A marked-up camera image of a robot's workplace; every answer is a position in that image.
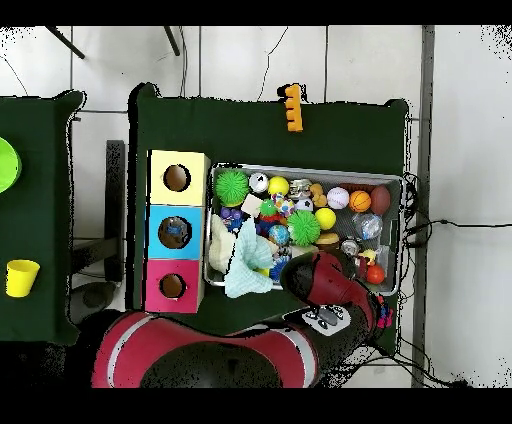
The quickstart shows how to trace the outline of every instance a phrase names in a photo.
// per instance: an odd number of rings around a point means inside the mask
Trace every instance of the metal pole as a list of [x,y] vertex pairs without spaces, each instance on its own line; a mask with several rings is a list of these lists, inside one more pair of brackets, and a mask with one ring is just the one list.
[[[432,99],[434,83],[434,25],[423,25],[423,47],[421,52],[421,99],[420,99],[420,137],[418,143],[418,210],[429,215],[430,197],[430,143],[432,134]],[[428,221],[417,214],[417,225]],[[419,234],[420,242],[426,239],[428,226]],[[416,273],[414,275],[414,310],[412,343],[412,362],[425,364],[425,314],[427,302],[427,246],[416,249]],[[412,369],[411,387],[423,387],[423,373]]]

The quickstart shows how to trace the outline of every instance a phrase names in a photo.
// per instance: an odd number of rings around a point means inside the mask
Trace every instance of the table leg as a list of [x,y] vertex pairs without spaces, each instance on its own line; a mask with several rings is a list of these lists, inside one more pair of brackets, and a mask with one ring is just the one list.
[[62,43],[64,43],[64,45],[73,53],[75,53],[80,59],[85,59],[85,55],[80,50],[78,50],[66,37],[64,37],[59,32],[57,27],[47,26],[46,29],[50,31],[53,35],[55,35],[55,37],[57,37]]

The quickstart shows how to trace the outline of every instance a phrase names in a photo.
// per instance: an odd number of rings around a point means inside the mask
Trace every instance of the orange ball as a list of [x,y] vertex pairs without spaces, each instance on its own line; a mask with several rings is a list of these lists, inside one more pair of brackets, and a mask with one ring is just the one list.
[[380,265],[372,265],[366,271],[366,281],[372,284],[380,284],[384,281],[386,275]]
[[372,199],[366,191],[357,190],[350,195],[349,207],[354,212],[365,212],[370,208]]

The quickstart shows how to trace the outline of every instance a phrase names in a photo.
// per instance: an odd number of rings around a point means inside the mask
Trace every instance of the circular hole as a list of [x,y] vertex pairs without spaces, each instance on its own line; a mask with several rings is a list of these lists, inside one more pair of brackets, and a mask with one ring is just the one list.
[[183,165],[171,165],[164,173],[164,184],[171,191],[183,191],[190,185],[190,172]]
[[179,216],[165,218],[158,227],[158,239],[168,249],[182,249],[192,237],[192,226]]
[[178,274],[167,274],[160,280],[160,291],[169,299],[178,299],[183,296],[187,285]]

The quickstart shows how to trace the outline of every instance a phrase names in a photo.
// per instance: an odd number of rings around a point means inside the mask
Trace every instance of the green spiky ball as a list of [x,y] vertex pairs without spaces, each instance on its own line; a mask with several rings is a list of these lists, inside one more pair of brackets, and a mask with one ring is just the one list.
[[249,193],[249,179],[243,172],[226,171],[217,178],[215,193],[223,206],[238,206]]
[[290,215],[288,230],[297,246],[309,246],[320,237],[320,224],[315,215],[306,210],[298,210]]

